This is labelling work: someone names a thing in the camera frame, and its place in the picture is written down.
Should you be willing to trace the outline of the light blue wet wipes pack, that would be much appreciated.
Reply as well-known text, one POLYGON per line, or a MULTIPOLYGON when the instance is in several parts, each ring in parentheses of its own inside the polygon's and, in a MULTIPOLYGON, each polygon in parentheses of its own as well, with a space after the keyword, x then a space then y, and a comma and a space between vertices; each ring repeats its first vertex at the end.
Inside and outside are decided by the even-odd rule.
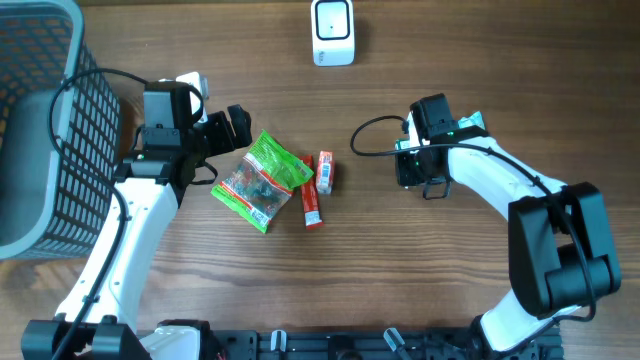
POLYGON ((482 130, 486 129, 486 125, 485 125, 482 113, 480 111, 476 111, 467 117, 462 117, 458 121, 458 127, 460 129, 469 128, 469 127, 479 127, 482 130))

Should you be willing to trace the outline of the green snack bag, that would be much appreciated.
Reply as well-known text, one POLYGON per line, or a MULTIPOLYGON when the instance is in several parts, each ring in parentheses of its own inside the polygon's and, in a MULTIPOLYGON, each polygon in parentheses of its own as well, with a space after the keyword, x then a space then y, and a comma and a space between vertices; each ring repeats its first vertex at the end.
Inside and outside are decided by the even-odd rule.
POLYGON ((211 195, 262 233, 314 172, 263 130, 236 169, 211 195))

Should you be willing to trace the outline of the orange red small box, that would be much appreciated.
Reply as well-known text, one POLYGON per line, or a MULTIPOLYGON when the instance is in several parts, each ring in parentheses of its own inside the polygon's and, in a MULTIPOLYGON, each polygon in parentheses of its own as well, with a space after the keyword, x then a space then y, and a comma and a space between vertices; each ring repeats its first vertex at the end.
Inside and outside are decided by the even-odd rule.
POLYGON ((333 153, 321 151, 316 172, 316 189, 319 194, 330 194, 332 192, 334 172, 333 153))

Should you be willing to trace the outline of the red stick packet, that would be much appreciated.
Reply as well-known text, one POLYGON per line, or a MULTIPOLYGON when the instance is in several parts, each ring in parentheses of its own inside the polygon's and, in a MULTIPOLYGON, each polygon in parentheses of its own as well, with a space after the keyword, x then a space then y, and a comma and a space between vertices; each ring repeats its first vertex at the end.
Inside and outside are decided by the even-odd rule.
POLYGON ((306 229, 311 230, 322 226, 314 172, 311 172, 311 177, 300 187, 300 190, 306 229))

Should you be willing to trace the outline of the green white gum box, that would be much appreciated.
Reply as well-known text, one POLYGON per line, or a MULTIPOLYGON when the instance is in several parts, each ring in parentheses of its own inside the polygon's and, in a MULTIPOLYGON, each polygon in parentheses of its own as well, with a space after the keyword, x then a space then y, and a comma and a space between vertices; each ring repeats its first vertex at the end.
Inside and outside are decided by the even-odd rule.
POLYGON ((398 139, 395 144, 395 148, 397 150, 403 150, 410 147, 411 147, 410 141, 407 139, 398 139))

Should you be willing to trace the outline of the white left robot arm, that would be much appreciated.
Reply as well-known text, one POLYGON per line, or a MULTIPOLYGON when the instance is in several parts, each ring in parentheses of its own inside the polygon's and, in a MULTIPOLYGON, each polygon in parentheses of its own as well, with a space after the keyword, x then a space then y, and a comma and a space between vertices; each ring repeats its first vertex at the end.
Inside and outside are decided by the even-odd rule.
POLYGON ((136 334, 140 297, 157 246, 179 209, 195 170, 207 158, 247 147, 251 117, 241 106, 193 110, 198 89, 182 82, 145 87, 143 145, 118 165, 108 188, 110 210, 81 277, 48 321, 27 325, 27 359, 214 359, 219 344, 206 321, 167 320, 136 334))

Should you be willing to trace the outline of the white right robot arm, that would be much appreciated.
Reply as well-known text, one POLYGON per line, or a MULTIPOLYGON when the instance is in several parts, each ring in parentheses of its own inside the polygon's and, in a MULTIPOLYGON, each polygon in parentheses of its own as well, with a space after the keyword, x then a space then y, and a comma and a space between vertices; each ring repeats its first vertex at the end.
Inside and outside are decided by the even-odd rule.
POLYGON ((499 359, 538 342, 562 320, 579 320, 615 293, 622 274, 601 192, 567 185, 504 151, 482 120, 455 120, 443 94, 414 102, 396 143, 404 187, 464 185, 508 222, 510 291, 449 340, 471 359, 499 359))

